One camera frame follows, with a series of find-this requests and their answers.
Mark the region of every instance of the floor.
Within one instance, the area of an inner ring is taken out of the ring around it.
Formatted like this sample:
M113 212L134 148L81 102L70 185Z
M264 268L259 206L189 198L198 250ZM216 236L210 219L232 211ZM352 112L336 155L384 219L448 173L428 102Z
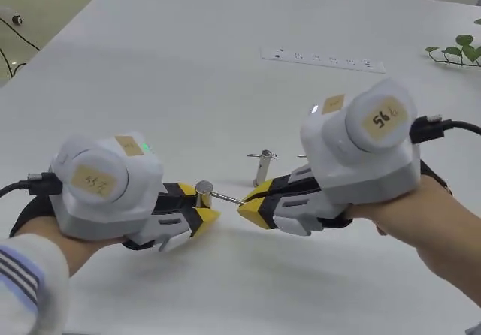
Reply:
M2 7L18 11L24 23L15 27L24 37L42 48L91 0L0 0L0 14L5 17ZM0 48L15 67L27 62L35 49L23 43L7 26L0 23ZM8 68L0 58L0 85L8 79Z

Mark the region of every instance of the green plant leaf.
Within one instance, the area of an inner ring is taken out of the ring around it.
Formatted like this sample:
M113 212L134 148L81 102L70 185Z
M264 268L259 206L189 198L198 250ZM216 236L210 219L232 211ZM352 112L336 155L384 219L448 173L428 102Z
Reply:
M479 49L475 49L473 46L468 44L467 46L463 46L463 52L471 62L474 62L481 56L481 47Z
M426 47L425 48L425 51L426 52L433 52L435 50L437 50L439 47L436 47L436 46L429 46L429 47Z
M444 53L448 53L449 55L454 55L454 56L459 56L461 57L463 54L461 53L461 50L457 47L454 46L449 46L444 50Z
M459 35L456 37L456 43L459 46L467 46L468 44L471 44L474 41L474 37L471 35Z

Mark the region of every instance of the paper label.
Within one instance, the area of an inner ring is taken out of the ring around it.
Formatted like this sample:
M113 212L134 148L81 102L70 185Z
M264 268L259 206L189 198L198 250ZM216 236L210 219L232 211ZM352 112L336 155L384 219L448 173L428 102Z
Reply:
M93 167L80 164L77 166L70 184L90 194L107 198L115 189L117 179L97 171Z
M132 136L116 136L115 139L128 157L144 155L142 149L138 146Z
M388 97L365 118L362 125L373 140L379 141L407 121L407 118L404 106L395 97Z
M344 105L344 96L337 95L327 98L324 101L324 106L322 107L322 114L339 111Z

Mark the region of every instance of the black cable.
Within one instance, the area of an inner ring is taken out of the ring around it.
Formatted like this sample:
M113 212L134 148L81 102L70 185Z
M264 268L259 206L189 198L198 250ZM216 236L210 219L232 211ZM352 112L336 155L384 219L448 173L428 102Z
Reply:
M29 194L34 196L60 195L62 188L62 181L53 172L29 174L27 180L20 180L0 189L0 198L17 189L29 190Z
M481 135L481 127L464 121L443 119L441 115L418 117L410 129L410 139L413 144L423 143L444 137L444 132L453 128L462 128Z
M10 78L12 78L14 76L14 73L12 72L12 67L10 66L10 62L8 61L7 56L5 55L5 52L3 52L1 48L0 48L0 54L5 60L5 63L7 64L7 67L8 67L8 73L10 74Z
M18 65L15 67L15 69L14 69L14 76L17 74L17 71L19 70L19 68L21 68L21 67L23 67L23 66L25 66L25 65L26 65L25 62L22 62L22 63L18 64Z
M0 189L0 198L6 195L8 192L21 189L23 187L23 183L23 181L19 181L18 183L11 183L10 185L6 185L3 189Z
M481 127L473 125L472 123L464 122L464 121L443 121L443 129L450 130L451 128L462 128L463 130L471 131L475 134L481 135Z
M14 27L11 26L10 23L8 23L7 21L5 21L3 18L0 17L0 21L2 21L5 25L7 25L12 31L15 32L15 34L22 38L23 41L27 44L29 44L30 46L32 46L33 48L35 48L37 51L40 51L40 48L38 48L37 46L35 46L32 42L30 42L29 40L27 40L25 37L23 37Z

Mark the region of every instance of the striped cuff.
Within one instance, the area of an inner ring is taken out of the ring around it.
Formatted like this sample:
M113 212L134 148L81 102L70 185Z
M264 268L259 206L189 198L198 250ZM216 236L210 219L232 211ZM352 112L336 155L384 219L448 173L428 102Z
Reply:
M0 280L28 310L37 312L44 275L28 258L5 245L0 246Z

